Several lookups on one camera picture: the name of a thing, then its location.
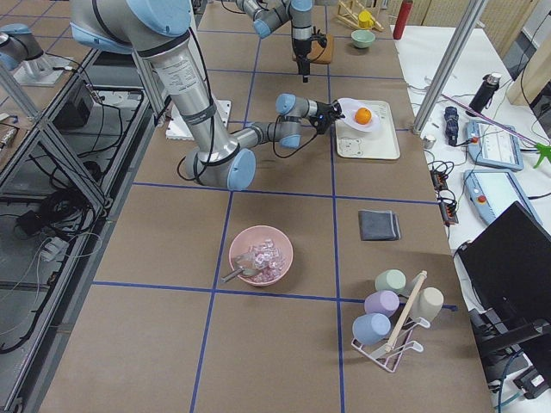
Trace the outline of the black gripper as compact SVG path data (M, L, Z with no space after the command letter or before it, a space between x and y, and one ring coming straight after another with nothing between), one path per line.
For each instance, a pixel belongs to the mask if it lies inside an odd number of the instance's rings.
M301 75L302 82L308 83L310 77L310 60L308 58L311 52L310 39L292 39L292 48L297 62L298 74Z
M345 115L341 112L341 105L338 101L331 103L316 101L315 109L308 114L308 120L317 134L325 134L336 120L344 118Z

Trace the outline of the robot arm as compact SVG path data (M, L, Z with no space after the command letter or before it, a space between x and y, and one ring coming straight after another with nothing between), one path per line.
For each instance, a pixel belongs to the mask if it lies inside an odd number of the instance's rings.
M323 103L285 93L275 101L274 122L254 122L229 133L217 109L203 59L194 59L192 6L188 1L73 1L73 38L88 47L148 61L174 102L197 146L181 165L181 177L200 185L240 191L256 172L253 147L302 148L301 122L323 134L344 117L338 102Z
M313 22L312 1L276 1L271 9L265 9L258 1L237 0L238 9L252 19L252 25L261 39L267 38L286 23L291 23L292 49L298 74L307 83L310 77L309 53L312 51Z

